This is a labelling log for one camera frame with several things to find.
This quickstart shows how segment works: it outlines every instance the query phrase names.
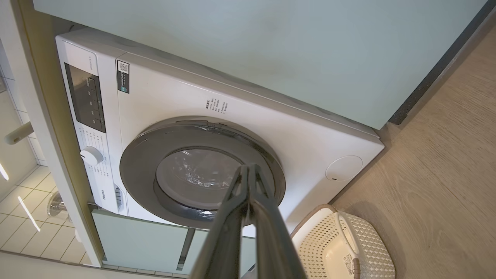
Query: door glass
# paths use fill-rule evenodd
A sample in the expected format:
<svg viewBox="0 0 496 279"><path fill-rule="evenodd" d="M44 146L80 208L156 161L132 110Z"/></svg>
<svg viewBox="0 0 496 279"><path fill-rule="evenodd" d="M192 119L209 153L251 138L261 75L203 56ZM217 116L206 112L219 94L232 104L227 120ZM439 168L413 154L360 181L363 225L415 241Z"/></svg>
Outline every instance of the door glass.
<svg viewBox="0 0 496 279"><path fill-rule="evenodd" d="M177 202L192 208L219 208L234 172L241 164L223 153L188 149L175 152L159 164L157 182Z"/></svg>

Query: black display panel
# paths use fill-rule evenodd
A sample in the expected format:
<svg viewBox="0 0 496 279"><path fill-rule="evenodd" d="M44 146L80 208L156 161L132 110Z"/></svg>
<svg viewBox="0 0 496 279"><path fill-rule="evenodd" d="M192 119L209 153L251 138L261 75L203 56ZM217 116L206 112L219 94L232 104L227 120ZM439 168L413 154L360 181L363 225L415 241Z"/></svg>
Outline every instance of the black display panel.
<svg viewBox="0 0 496 279"><path fill-rule="evenodd" d="M67 63L65 63L65 72L76 120L106 133L98 77Z"/></svg>

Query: white dial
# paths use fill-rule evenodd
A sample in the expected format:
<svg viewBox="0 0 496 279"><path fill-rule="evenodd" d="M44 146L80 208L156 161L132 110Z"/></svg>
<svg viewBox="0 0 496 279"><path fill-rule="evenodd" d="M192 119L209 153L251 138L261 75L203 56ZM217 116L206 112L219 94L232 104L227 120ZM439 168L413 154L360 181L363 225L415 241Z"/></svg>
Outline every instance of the white dial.
<svg viewBox="0 0 496 279"><path fill-rule="evenodd" d="M79 154L81 154L83 161L92 166L96 166L98 163L103 161L103 155L98 151L98 149L92 146L85 147Z"/></svg>

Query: basket handle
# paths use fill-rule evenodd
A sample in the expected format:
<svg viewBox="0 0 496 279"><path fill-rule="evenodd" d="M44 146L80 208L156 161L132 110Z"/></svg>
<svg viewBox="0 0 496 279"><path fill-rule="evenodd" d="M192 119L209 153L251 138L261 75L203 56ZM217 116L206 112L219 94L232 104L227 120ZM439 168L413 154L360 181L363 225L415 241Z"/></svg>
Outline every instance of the basket handle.
<svg viewBox="0 0 496 279"><path fill-rule="evenodd" d="M359 252L360 251L358 249L357 241L355 239L355 236L353 234L353 231L351 230L351 227L348 224L346 218L343 217L343 216L341 216L341 214L339 212L334 213L334 218L336 220L336 223L338 224L337 227L338 227L338 230L339 230L339 234L341 234L341 236L343 237L344 243L346 243L346 245L348 246L348 250L349 250L352 258L358 258L358 255L359 255ZM355 250L353 250L353 247L351 247L350 242L348 241L348 239L346 238L346 235L344 234L343 227L341 225L341 220L343 220L343 222L345 223L346 227L348 228L348 231L350 232L351 241L353 242L353 245L357 248L357 251L356 252L355 252Z"/></svg>

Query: qr code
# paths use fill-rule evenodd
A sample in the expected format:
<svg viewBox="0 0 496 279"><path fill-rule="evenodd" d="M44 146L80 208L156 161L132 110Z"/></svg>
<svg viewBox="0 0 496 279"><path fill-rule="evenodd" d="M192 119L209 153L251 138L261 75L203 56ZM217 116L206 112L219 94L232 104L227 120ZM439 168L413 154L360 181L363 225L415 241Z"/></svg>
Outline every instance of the qr code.
<svg viewBox="0 0 496 279"><path fill-rule="evenodd" d="M117 66L119 68L119 71L129 74L129 64L128 63L124 63L122 61L117 60Z"/></svg>

